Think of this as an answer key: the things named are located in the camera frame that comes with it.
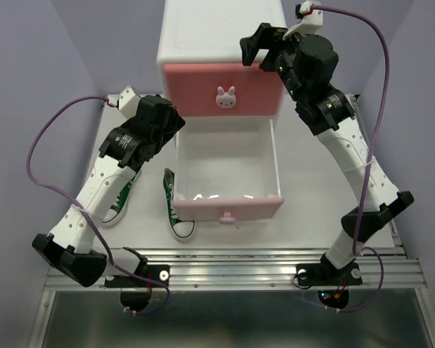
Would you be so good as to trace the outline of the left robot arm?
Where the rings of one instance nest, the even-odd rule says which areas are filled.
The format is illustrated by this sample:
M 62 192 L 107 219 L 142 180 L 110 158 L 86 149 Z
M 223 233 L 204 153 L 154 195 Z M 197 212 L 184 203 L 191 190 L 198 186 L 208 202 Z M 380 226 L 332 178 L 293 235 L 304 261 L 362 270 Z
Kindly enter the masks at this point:
M 76 197 L 28 173 L 37 186 L 70 201 L 62 219 L 48 233 L 37 234 L 32 247 L 50 266 L 83 287 L 94 285 L 108 265 L 118 267 L 99 231 L 115 198 L 186 124 L 172 102 L 159 94 L 121 94 L 113 108 L 125 120 L 102 141 Z

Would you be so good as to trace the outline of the pink front drawer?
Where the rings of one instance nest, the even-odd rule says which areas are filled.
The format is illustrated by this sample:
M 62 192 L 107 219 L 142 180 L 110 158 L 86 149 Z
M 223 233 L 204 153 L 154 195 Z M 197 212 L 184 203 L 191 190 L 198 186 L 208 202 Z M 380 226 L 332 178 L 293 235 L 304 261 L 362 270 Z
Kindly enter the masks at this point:
M 274 116 L 283 85 L 257 63 L 175 63 L 163 68 L 165 95 L 182 117 Z

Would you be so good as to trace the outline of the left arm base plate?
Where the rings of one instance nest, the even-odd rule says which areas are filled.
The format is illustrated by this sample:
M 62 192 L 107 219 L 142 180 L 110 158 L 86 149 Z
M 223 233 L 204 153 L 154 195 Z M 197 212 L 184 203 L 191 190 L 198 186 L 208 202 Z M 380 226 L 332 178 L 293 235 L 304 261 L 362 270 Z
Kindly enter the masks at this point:
M 144 274 L 136 277 L 121 274 L 114 275 L 112 280 L 105 278 L 104 286 L 108 289 L 152 289 L 168 287 L 169 281 L 169 265 L 148 265 Z

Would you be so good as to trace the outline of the light pink drawer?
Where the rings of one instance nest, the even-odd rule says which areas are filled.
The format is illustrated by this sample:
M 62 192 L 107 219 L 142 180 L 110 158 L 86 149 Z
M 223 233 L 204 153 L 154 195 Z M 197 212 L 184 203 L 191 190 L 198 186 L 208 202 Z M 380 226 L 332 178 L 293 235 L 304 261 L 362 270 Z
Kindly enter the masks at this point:
M 181 220 L 268 219 L 284 203 L 271 118 L 188 117 L 176 149 L 172 206 Z

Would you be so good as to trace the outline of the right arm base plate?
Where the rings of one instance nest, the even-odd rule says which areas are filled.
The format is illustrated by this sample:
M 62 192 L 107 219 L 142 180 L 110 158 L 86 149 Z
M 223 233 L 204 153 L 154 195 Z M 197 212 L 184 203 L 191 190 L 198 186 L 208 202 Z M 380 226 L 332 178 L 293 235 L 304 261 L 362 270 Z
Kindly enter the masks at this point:
M 347 286 L 363 284 L 359 265 L 351 262 L 341 270 L 327 263 L 303 263 L 297 265 L 298 284 L 308 286 L 338 286 L 346 282 Z

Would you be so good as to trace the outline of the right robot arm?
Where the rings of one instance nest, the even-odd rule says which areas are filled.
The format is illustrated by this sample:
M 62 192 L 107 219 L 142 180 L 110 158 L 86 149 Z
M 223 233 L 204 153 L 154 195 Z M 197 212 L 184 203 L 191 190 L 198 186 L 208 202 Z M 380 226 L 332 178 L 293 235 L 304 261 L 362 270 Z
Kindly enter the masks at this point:
M 341 233 L 320 262 L 302 264 L 301 286 L 333 286 L 340 281 L 360 285 L 355 252 L 413 202 L 387 177 L 365 142 L 347 96 L 331 84 L 339 61 L 331 42 L 315 34 L 297 33 L 262 23 L 252 36 L 239 41 L 242 64 L 250 66 L 267 50 L 259 68 L 277 73 L 296 112 L 330 152 L 357 199 L 357 207 L 341 218 Z

